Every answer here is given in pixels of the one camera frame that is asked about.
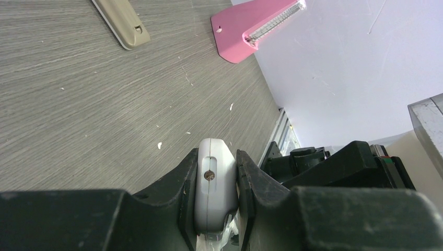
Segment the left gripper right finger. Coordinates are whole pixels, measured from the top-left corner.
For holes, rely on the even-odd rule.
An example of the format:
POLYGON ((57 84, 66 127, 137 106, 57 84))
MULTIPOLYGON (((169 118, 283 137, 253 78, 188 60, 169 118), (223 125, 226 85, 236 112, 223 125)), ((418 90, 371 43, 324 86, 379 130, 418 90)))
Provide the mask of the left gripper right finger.
POLYGON ((236 152, 241 250, 442 250, 442 216, 409 189, 285 188, 236 152))

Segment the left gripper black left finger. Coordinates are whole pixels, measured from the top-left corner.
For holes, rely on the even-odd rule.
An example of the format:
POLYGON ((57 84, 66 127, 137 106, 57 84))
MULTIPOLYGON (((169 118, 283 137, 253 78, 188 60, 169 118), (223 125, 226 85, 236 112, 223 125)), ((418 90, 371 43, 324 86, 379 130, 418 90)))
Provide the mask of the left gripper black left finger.
POLYGON ((197 149, 143 190, 1 193, 1 250, 195 250, 197 149))

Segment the white remote with buttons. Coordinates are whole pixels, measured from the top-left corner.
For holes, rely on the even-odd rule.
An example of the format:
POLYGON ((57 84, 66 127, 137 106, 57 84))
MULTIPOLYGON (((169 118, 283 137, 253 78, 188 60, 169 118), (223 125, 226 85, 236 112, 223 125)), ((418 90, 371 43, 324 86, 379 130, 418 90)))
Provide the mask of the white remote with buttons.
POLYGON ((92 0, 92 3, 124 49, 133 50, 151 41, 128 0, 92 0))

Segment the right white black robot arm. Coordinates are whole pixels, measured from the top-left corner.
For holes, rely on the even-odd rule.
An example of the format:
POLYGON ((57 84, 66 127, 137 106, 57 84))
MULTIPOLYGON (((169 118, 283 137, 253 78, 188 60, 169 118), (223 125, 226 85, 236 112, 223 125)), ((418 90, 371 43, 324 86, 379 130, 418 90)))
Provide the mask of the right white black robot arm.
POLYGON ((331 154, 324 147, 303 147, 287 156, 272 142, 260 169, 288 189, 296 186, 411 189, 415 186, 397 156, 383 145, 353 141, 331 154))

